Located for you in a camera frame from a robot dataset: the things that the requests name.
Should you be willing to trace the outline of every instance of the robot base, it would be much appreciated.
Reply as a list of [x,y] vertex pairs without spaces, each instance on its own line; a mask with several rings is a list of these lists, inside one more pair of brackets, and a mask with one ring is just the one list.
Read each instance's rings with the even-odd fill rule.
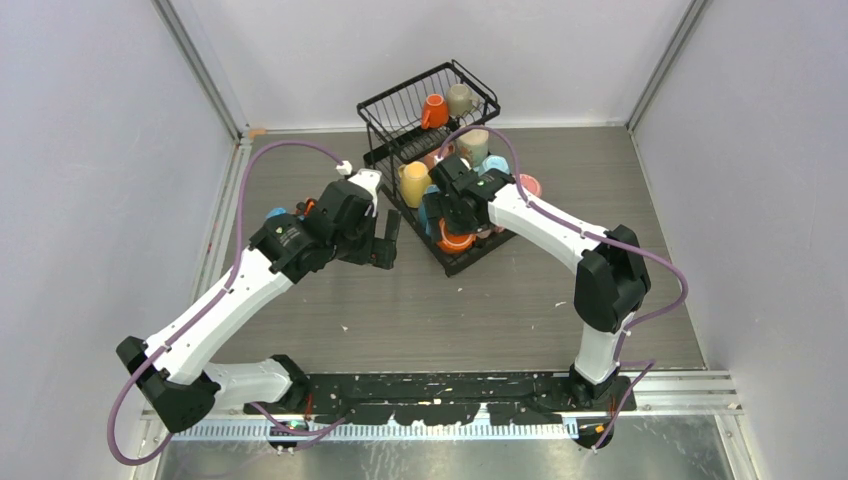
[[[308,375],[311,413],[329,424],[346,417],[348,423],[384,425],[390,418],[400,425],[423,421],[430,425],[467,424],[485,408],[493,426],[562,424],[564,412],[605,412],[601,418],[578,422],[580,439],[590,447],[608,428],[611,412],[630,385],[626,376],[611,377],[597,399],[586,402],[574,392],[578,379],[551,372],[467,372],[424,374],[316,374]],[[265,405],[272,414],[304,413],[306,406]],[[624,411],[636,410],[629,397]],[[245,413],[256,414],[247,405]]]

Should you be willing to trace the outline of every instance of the blue mug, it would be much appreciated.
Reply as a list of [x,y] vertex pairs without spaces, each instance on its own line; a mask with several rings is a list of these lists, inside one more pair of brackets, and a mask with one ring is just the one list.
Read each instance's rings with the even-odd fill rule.
[[485,160],[483,160],[483,163],[474,167],[474,171],[477,172],[477,175],[483,175],[493,168],[500,170],[507,175],[510,173],[509,163],[507,163],[506,159],[500,155],[489,155]]
[[[439,191],[439,187],[435,185],[429,185],[426,190],[424,190],[424,195],[428,193],[436,193]],[[427,210],[424,208],[424,202],[421,202],[421,206],[418,207],[418,221],[421,222],[421,225],[424,225],[424,231],[427,232],[427,235],[430,235],[430,224],[427,223]]]

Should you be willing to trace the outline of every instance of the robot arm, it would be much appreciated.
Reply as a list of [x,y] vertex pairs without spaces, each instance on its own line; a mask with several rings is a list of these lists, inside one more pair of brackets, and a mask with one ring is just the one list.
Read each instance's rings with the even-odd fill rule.
[[[574,307],[583,319],[580,352],[572,366],[583,403],[604,394],[618,371],[616,347],[624,326],[641,306],[650,290],[642,257],[610,248],[585,238],[529,208],[518,192],[515,179],[498,170],[478,176],[457,155],[451,155],[430,171],[439,192],[425,196],[428,221],[434,236],[439,218],[455,234],[505,227],[538,245],[576,275]],[[619,226],[609,231],[575,218],[528,194],[537,205],[557,217],[578,225],[583,231],[638,246],[636,235]]]
[[[329,184],[317,201],[307,200],[295,214],[269,217],[251,236],[227,293],[137,382],[169,431],[191,428],[213,409],[241,408],[255,401],[296,407],[303,401],[308,389],[305,375],[287,356],[238,365],[209,360],[259,309],[329,261],[393,267],[400,215],[390,211],[386,238],[375,238],[380,180],[380,172],[362,169]],[[230,274],[147,340],[127,337],[121,342],[117,352],[127,369],[134,372],[165,345],[226,288]]]

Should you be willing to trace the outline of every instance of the beige mug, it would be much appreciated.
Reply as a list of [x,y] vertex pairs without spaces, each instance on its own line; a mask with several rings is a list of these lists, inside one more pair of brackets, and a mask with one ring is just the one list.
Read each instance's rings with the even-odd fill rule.
[[448,113],[451,117],[461,117],[475,110],[480,103],[480,99],[474,95],[471,87],[462,83],[451,86],[445,97],[447,97]]
[[423,162],[412,162],[398,168],[400,175],[400,196],[411,208],[421,206],[421,199],[427,187],[433,184],[428,175],[429,169]]
[[489,156],[489,132],[471,130],[456,139],[459,156],[471,162],[471,168],[479,167]]

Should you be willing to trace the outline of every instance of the dish rack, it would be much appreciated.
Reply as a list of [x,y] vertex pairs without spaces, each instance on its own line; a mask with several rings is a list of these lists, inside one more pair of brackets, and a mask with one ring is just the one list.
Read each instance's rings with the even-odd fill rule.
[[[421,128],[421,108],[427,96],[437,93],[444,97],[457,83],[467,85],[477,95],[476,107],[462,116],[451,117],[443,127]],[[401,165],[437,149],[458,128],[483,125],[501,112],[495,92],[462,64],[451,60],[433,67],[365,100],[356,109],[368,131],[369,151],[363,156],[365,165],[383,173],[385,181],[380,190],[442,264],[448,277],[468,268],[515,236],[509,230],[493,231],[487,238],[476,239],[474,245],[462,253],[445,253],[427,235],[425,226],[418,220],[417,209],[408,207],[401,197],[397,171]]]

